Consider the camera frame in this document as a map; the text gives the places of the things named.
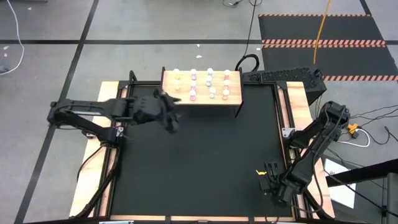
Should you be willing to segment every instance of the white paper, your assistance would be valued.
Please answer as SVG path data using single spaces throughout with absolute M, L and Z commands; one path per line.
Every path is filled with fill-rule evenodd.
M 325 170 L 331 175 L 349 171 L 349 169 L 329 159 L 326 159 Z M 356 184 L 349 184 L 349 186 L 355 190 Z M 354 208 L 355 192 L 350 190 L 348 187 L 344 185 L 337 187 L 329 187 L 329 193 L 331 199 L 334 200 L 335 202 L 341 203 L 350 208 Z

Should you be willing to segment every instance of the wooden board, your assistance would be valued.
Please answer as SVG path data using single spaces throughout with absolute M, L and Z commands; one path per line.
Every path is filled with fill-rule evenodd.
M 195 89 L 196 100 L 190 96 L 192 78 L 190 71 L 165 71 L 163 74 L 162 88 L 170 96 L 181 99 L 180 105 L 240 105 L 242 103 L 241 77 L 239 72 L 231 72 L 229 75 L 229 95 L 223 100 L 224 71 L 214 71 L 211 87 L 216 89 L 215 97 L 210 98 L 210 87 L 206 86 L 207 71 L 197 71 Z
M 116 97 L 118 82 L 103 82 L 101 86 L 101 91 L 99 93 L 98 100 L 107 100 L 108 98 Z M 290 98 L 290 106 L 292 108 L 292 113 L 294 117 L 295 127 L 297 129 L 303 129 L 307 127 L 308 124 L 312 122 L 311 114 L 309 111 L 307 97 L 305 95 L 305 90 L 303 83 L 301 82 L 287 82 L 288 94 Z M 279 97 L 281 101 L 282 107 L 282 115 L 284 117 L 285 126 L 289 126 L 289 120 L 287 119 L 286 113 L 286 105 L 284 104 L 284 96 L 283 91 L 279 91 Z M 110 125 L 110 121 L 104 118 L 104 120 L 97 120 L 95 122 L 99 122 L 101 125 Z M 99 146 L 99 142 L 97 140 L 89 140 L 85 158 L 87 158 L 93 151 L 95 151 Z M 104 162 L 104 150 L 102 150 L 97 156 L 95 156 L 87 166 L 82 170 L 80 174 L 80 179 L 78 185 L 76 187 L 75 198 L 73 199 L 71 215 L 75 215 L 80 212 L 81 209 L 86 205 L 86 203 L 91 199 L 91 196 L 95 193 L 98 188 L 98 184 L 100 181 L 100 175 L 102 171 L 102 166 Z M 331 205 L 330 194 L 328 191 L 328 186 L 326 183 L 325 173 L 323 172 L 322 161 L 319 160 L 315 166 L 315 170 L 317 172 L 318 181 L 320 183 L 320 187 L 322 190 L 322 195 L 324 199 L 323 209 L 330 216 L 334 217 L 333 207 Z M 318 203 L 320 202 L 320 194 L 318 192 L 317 186 L 312 183 L 308 186 L 311 194 L 317 199 Z M 104 215 L 104 208 L 106 207 L 106 203 L 108 202 L 109 191 L 106 190 L 103 195 L 103 201 L 101 203 L 101 211 L 100 215 Z M 304 208 L 302 197 L 299 195 L 299 205 Z M 165 220 L 165 216 L 141 216 L 141 215 L 116 215 L 112 216 L 113 220 Z M 177 220 L 189 220 L 189 221 L 199 221 L 199 220 L 208 220 L 208 221 L 241 221 L 248 222 L 248 217 L 179 217 L 179 216 L 171 216 L 172 221 Z M 255 221 L 264 222 L 264 217 L 255 217 Z M 269 222 L 276 221 L 276 217 L 268 217 L 267 220 Z M 281 217 L 279 219 L 281 222 L 292 222 L 294 221 L 294 217 Z

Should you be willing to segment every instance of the wooden table frame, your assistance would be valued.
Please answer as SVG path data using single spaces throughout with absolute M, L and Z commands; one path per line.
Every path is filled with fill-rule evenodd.
M 287 89 L 278 89 L 280 107 L 282 110 L 281 117 L 283 117 L 284 126 L 286 128 L 291 127 L 291 123 L 294 123 L 296 129 L 304 129 L 312 122 L 310 110 L 307 103 L 307 97 L 305 94 L 304 86 L 302 82 L 287 82 Z M 119 82 L 103 82 L 101 89 L 99 91 L 98 101 L 105 101 L 110 98 L 126 97 L 127 88 L 120 88 L 121 83 Z M 290 108 L 292 114 L 289 119 L 288 109 Z M 111 122 L 105 117 L 93 118 L 93 122 L 101 126 L 110 126 Z M 97 148 L 100 142 L 97 139 L 89 139 L 85 149 L 85 155 L 83 161 L 89 157 Z M 95 155 L 91 161 L 89 161 L 86 166 L 80 172 L 80 178 L 76 185 L 75 196 L 73 198 L 72 207 L 70 210 L 70 216 L 79 213 L 84 206 L 90 201 L 92 195 L 95 193 L 99 187 L 101 176 L 104 176 L 105 171 L 109 172 L 113 164 L 113 159 L 115 156 L 115 149 L 102 149 L 97 155 Z M 104 167 L 105 160 L 108 159 L 108 166 Z M 319 160 L 315 165 L 315 171 L 317 173 L 318 181 L 322 190 L 323 196 L 323 209 L 329 216 L 334 217 L 333 206 L 331 204 L 331 198 L 325 178 L 325 173 L 323 171 L 322 160 Z M 311 184 L 308 186 L 309 192 L 313 195 L 315 200 L 320 203 L 320 193 L 315 184 L 315 179 L 313 178 Z M 101 199 L 101 205 L 99 209 L 96 210 L 98 216 L 106 216 L 108 211 L 108 201 L 110 197 L 110 185 L 104 191 Z M 297 196 L 297 203 L 300 208 L 305 208 L 304 199 L 302 195 Z M 305 212 L 300 212 L 301 217 L 306 217 Z M 135 221 L 166 221 L 166 216 L 147 216 L 147 215 L 112 215 L 112 220 L 135 220 Z M 171 221 L 229 221 L 229 222 L 248 222 L 249 217 L 181 217 L 181 216 L 171 216 Z M 267 217 L 269 222 L 276 221 L 277 217 Z M 254 217 L 255 222 L 264 222 L 264 217 Z M 295 221 L 293 217 L 280 217 L 280 222 L 293 222 Z

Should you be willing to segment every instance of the concrete floor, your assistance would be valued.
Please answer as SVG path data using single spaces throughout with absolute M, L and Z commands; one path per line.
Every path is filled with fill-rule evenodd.
M 386 40 L 398 40 L 394 21 L 395 0 L 366 0 Z M 22 39 L 78 40 L 93 0 L 49 0 L 47 4 L 14 2 Z M 322 14 L 327 0 L 264 0 L 256 14 Z M 172 40 L 247 38 L 252 6 L 243 1 L 237 8 L 221 0 L 99 0 L 87 39 Z M 330 14 L 364 14 L 359 0 L 333 0 Z M 0 2 L 1 40 L 16 39 L 14 19 L 6 2 Z M 257 18 L 253 40 L 261 39 Z M 25 45 L 22 65 L 0 77 L 0 217 L 13 223 L 25 194 L 47 132 L 49 104 L 60 95 L 77 45 Z M 258 54 L 251 44 L 248 53 Z M 398 61 L 398 46 L 388 46 Z M 244 53 L 244 44 L 85 45 L 68 91 L 76 100 L 95 100 L 105 80 L 126 79 L 133 69 L 140 80 L 159 80 L 162 66 L 204 70 L 233 69 Z M 21 54 L 18 45 L 0 44 L 0 65 L 13 67 Z M 252 68 L 251 62 L 243 65 Z M 397 82 L 327 82 L 322 103 L 346 104 L 352 114 L 397 105 Z M 398 120 L 387 118 L 367 125 L 380 141 L 383 126 L 398 136 Z M 76 172 L 83 158 L 86 139 L 78 131 L 56 131 L 25 222 L 67 218 L 76 186 Z M 331 146 L 343 158 L 362 165 L 398 158 L 398 142 L 368 148 L 342 144 Z

